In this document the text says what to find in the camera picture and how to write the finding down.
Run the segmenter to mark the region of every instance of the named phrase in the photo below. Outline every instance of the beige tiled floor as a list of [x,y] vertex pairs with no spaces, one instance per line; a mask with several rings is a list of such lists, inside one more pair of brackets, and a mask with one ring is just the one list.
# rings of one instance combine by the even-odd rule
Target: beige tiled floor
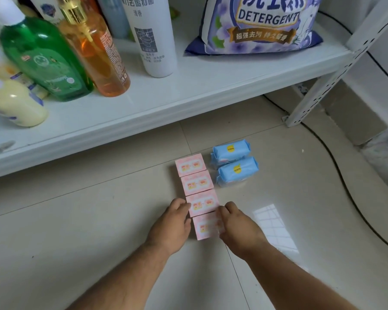
[[[283,106],[296,101],[287,89],[269,95]],[[211,146],[244,137],[260,172],[218,188],[220,202],[235,201],[280,250],[360,308],[388,309],[388,247],[353,209],[321,144],[302,126],[282,125],[283,115],[253,98],[0,178],[0,309],[63,310],[183,196],[173,160],[195,152],[207,160]],[[322,111],[306,122],[388,240],[388,188]],[[219,239],[191,235],[146,308],[273,306]]]

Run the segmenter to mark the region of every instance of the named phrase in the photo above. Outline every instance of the human hand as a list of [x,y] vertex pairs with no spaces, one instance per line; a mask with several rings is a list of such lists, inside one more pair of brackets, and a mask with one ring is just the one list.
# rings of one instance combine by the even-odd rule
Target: human hand
[[176,198],[151,227],[146,243],[159,245],[168,255],[179,251],[188,238],[191,230],[191,219],[185,219],[191,203]]
[[233,254],[246,260],[256,250],[269,244],[259,225],[239,210],[234,202],[230,201],[218,209],[225,228],[220,238]]

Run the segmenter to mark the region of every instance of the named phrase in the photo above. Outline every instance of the white metal shelf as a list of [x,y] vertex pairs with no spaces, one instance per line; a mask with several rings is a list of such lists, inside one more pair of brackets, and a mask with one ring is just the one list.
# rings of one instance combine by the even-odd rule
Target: white metal shelf
[[204,0],[171,0],[178,70],[165,78],[144,70],[135,43],[117,40],[131,87],[116,98],[97,92],[70,102],[46,101],[49,118],[31,129],[0,118],[0,176],[204,113],[342,68],[352,52],[320,25],[324,43],[302,51],[185,57],[198,35]]

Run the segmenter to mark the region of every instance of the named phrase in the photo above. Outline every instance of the blue package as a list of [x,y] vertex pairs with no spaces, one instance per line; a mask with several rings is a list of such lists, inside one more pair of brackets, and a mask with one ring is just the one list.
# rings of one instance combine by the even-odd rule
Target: blue package
[[207,0],[187,55],[293,51],[315,46],[321,0]]
[[220,167],[241,158],[248,156],[250,153],[250,144],[245,140],[237,141],[235,143],[228,143],[226,145],[213,147],[211,153],[211,165]]
[[225,186],[229,183],[243,181],[259,170],[259,163],[254,157],[224,165],[218,169],[217,183]]

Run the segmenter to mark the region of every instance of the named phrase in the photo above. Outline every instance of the green label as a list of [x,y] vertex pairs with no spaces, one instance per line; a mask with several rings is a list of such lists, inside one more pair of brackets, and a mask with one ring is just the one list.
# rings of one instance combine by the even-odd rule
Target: green label
[[24,68],[29,68],[31,77],[56,96],[63,96],[83,88],[83,81],[75,69],[57,52],[50,49],[35,49],[21,56]]

